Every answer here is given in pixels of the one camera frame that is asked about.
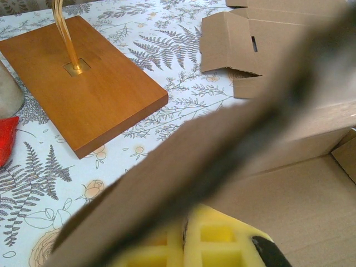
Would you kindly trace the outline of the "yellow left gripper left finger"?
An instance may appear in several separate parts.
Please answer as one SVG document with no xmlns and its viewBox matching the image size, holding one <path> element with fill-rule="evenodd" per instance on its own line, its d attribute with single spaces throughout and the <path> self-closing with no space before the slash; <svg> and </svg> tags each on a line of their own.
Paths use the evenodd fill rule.
<svg viewBox="0 0 356 267">
<path fill-rule="evenodd" d="M 186 220 L 163 225 L 118 256 L 111 266 L 183 266 Z"/>
</svg>

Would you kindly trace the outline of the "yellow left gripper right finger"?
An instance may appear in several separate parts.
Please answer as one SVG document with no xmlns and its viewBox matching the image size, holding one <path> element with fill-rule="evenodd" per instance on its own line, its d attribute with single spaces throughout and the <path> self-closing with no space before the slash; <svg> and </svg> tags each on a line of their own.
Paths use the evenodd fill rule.
<svg viewBox="0 0 356 267">
<path fill-rule="evenodd" d="M 207 205 L 187 218 L 185 266 L 291 266 L 272 238 L 261 230 Z"/>
</svg>

